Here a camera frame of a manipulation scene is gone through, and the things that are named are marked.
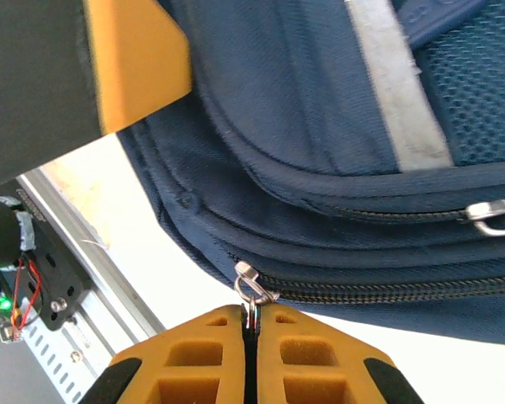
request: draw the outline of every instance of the green led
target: green led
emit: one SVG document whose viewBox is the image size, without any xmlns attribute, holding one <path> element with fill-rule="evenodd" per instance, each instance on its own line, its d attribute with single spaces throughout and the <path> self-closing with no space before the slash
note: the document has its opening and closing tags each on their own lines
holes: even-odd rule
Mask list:
<svg viewBox="0 0 505 404">
<path fill-rule="evenodd" d="M 9 310 L 9 309 L 11 309 L 11 301 L 2 300 L 0 302 L 0 310 Z"/>
</svg>

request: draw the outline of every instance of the screw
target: screw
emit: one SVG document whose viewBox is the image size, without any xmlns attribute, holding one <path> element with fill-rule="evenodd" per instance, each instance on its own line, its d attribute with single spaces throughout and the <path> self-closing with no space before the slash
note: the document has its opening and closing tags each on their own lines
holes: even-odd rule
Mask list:
<svg viewBox="0 0 505 404">
<path fill-rule="evenodd" d="M 50 309 L 55 313 L 59 313 L 60 311 L 64 311 L 67 308 L 67 302 L 63 297 L 59 297 L 56 300 L 53 300 L 50 303 Z"/>
<path fill-rule="evenodd" d="M 71 352 L 71 360 L 74 364 L 79 363 L 82 360 L 82 353 L 78 351 Z"/>
</svg>

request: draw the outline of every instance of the white surface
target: white surface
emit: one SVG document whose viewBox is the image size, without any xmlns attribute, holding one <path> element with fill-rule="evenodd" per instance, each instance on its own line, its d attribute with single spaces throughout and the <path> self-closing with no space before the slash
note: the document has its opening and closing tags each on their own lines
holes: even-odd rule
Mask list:
<svg viewBox="0 0 505 404">
<path fill-rule="evenodd" d="M 239 302 L 159 228 L 113 136 L 45 170 L 93 225 L 102 247 L 165 327 Z M 427 404 L 505 403 L 505 346 L 317 318 L 389 354 Z"/>
</svg>

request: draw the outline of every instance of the navy blue backpack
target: navy blue backpack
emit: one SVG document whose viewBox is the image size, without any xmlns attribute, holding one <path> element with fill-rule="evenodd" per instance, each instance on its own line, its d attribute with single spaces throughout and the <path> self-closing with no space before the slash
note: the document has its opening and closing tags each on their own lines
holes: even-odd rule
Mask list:
<svg viewBox="0 0 505 404">
<path fill-rule="evenodd" d="M 230 285 L 246 261 L 302 310 L 505 343 L 505 0 L 160 3 L 194 91 L 119 136 L 198 265 Z"/>
</svg>

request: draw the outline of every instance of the black mount plate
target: black mount plate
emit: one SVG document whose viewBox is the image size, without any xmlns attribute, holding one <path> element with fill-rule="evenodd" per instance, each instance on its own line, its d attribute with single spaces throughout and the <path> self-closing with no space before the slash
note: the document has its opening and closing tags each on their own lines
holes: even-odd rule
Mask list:
<svg viewBox="0 0 505 404">
<path fill-rule="evenodd" d="M 0 195 L 18 199 L 24 209 L 33 216 L 36 244 L 33 259 L 43 283 L 43 306 L 41 306 L 41 300 L 36 299 L 35 309 L 40 309 L 40 317 L 45 325 L 51 331 L 55 331 L 78 310 L 79 302 L 90 289 L 91 279 L 43 216 L 37 204 L 17 181 L 13 180 L 1 185 Z M 20 294 L 31 298 L 35 286 L 28 271 L 23 271 L 19 286 Z M 66 309 L 54 312 L 51 310 L 51 302 L 59 298 L 66 301 Z"/>
</svg>

